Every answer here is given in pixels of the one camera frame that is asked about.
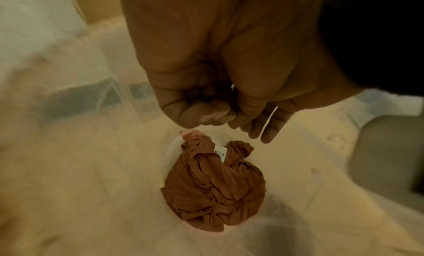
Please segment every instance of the brown garment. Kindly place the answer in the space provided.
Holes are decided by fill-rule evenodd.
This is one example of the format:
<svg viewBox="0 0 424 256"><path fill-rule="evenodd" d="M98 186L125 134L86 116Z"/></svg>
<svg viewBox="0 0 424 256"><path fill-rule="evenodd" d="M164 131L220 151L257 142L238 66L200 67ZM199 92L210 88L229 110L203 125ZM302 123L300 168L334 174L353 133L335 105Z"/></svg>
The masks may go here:
<svg viewBox="0 0 424 256"><path fill-rule="evenodd" d="M165 180L163 196L169 207L195 228L221 232L255 215L265 197L262 172L244 161L253 147L242 141L227 144L224 164L212 139L184 131L183 153Z"/></svg>

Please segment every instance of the white tag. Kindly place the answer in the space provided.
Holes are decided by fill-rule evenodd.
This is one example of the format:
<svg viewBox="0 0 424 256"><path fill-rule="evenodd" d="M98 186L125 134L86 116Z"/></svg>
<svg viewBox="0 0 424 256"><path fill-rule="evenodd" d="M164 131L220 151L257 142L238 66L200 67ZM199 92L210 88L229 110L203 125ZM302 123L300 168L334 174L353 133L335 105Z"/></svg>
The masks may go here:
<svg viewBox="0 0 424 256"><path fill-rule="evenodd" d="M225 147L215 145L214 151L217 155L219 155L221 157L222 163L225 161L225 157L227 156L227 150L228 149L225 148Z"/></svg>

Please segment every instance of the hand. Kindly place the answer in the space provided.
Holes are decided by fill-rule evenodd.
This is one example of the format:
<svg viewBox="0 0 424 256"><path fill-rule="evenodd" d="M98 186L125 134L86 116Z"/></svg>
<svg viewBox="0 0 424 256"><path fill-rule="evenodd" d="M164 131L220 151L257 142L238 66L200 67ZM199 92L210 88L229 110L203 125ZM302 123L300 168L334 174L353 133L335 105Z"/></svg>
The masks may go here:
<svg viewBox="0 0 424 256"><path fill-rule="evenodd" d="M250 123L281 91L322 0L121 0L140 64L176 123ZM237 88L231 110L231 85Z"/></svg>
<svg viewBox="0 0 424 256"><path fill-rule="evenodd" d="M294 113L337 103L362 90L342 73L316 34L282 89L272 96L260 115L241 129L249 137L258 138L271 117L261 136L263 143L270 143Z"/></svg>

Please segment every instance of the plastic container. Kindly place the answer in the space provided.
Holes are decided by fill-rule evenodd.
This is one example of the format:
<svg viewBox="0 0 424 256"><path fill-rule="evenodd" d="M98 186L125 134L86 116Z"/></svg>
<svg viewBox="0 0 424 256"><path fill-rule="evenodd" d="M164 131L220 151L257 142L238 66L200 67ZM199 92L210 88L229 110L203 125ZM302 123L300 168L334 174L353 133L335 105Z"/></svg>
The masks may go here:
<svg viewBox="0 0 424 256"><path fill-rule="evenodd" d="M97 25L1 87L0 222L10 222L8 245L44 256L424 252L339 170L358 133L345 106L299 113L270 145L227 126L200 127L222 144L251 143L248 160L267 182L259 214L222 233L202 232L176 217L160 192L181 128L161 112L124 20Z"/></svg>

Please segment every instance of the wall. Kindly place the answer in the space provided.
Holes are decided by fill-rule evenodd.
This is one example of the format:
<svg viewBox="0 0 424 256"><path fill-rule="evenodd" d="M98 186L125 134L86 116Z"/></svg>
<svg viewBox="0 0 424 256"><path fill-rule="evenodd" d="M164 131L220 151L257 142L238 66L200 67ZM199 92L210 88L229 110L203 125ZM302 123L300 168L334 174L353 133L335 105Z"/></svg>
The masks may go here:
<svg viewBox="0 0 424 256"><path fill-rule="evenodd" d="M0 83L24 58L86 27L71 0L0 0Z"/></svg>

